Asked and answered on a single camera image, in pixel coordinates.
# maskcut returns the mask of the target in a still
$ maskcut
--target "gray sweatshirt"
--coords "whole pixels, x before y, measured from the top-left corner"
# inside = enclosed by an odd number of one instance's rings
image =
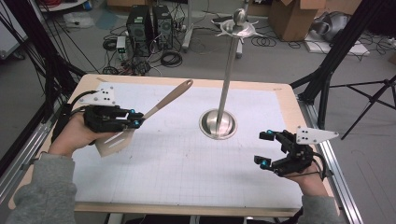
[[[35,162],[32,182],[15,194],[17,207],[6,223],[76,223],[74,167],[75,163],[66,157],[43,154],[41,160]],[[303,208],[299,224],[342,223],[332,197],[303,196]]]

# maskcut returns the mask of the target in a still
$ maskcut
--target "hand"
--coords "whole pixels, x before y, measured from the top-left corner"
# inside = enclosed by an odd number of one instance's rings
[[[94,133],[84,125],[82,113],[75,114],[49,147],[49,154],[72,157],[75,150],[87,146],[98,138],[108,138],[115,133]]]
[[[301,173],[292,173],[284,177],[296,182],[303,195],[329,196],[318,173],[318,167],[313,162]]]

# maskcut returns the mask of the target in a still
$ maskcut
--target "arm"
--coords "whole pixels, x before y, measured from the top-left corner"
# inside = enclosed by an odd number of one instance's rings
[[[62,133],[35,162],[32,181],[15,194],[16,209],[7,223],[75,223],[76,186],[73,184],[75,150],[114,133],[93,133],[76,114]]]
[[[303,192],[304,213],[298,219],[299,224],[343,223],[338,216],[334,198],[329,197],[314,163],[301,174],[289,175],[287,179],[296,182]]]

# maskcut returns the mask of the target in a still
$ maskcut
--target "gray floor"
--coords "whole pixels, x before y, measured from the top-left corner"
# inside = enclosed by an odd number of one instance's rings
[[[105,63],[105,51],[102,48],[103,37],[109,30],[125,23],[122,16],[117,17],[112,28],[103,28],[104,16],[114,16],[103,8],[90,11],[95,25],[88,29],[73,30],[70,35],[96,67]],[[198,22],[197,26],[213,27],[209,19]],[[266,26],[266,19],[258,18],[256,27]],[[148,76],[153,77],[191,77],[203,79],[223,79],[230,39],[215,37],[208,30],[195,30],[191,49],[182,53],[183,64],[177,68],[158,67],[151,69]],[[64,38],[65,46],[72,63],[83,70],[92,70],[87,61]],[[375,49],[376,45],[367,45]],[[288,43],[276,41],[274,47],[255,47],[250,39],[245,40],[243,57],[236,60],[232,80],[291,83],[313,71],[323,61],[324,54],[308,53],[301,44],[298,49]],[[395,64],[388,58],[395,52],[385,55],[375,50],[362,61],[354,56],[347,56],[340,64],[332,78],[332,85],[378,81],[395,75]],[[366,85],[361,90],[373,94],[382,87],[381,84]],[[0,64],[0,108],[1,142],[0,156],[6,152],[27,121],[37,111],[44,98],[35,70],[29,60],[7,60]],[[295,93],[304,90],[297,88]],[[391,91],[381,98],[393,105]],[[366,107],[368,99],[347,88],[331,89],[326,118],[326,129],[343,134]],[[396,161],[395,131],[396,118],[394,110],[375,104],[345,139],[332,140],[332,148],[341,165],[346,182],[361,212],[364,223],[396,223],[396,175],[392,164]],[[4,216],[9,211],[5,204],[1,206]],[[105,214],[77,213],[78,223],[101,223]]]

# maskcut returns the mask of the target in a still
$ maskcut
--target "round metal base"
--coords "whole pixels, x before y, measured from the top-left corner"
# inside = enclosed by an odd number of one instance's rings
[[[206,111],[199,120],[201,131],[208,137],[223,140],[230,138],[236,133],[237,123],[235,117],[224,111],[221,123],[217,127],[218,110],[211,109]]]

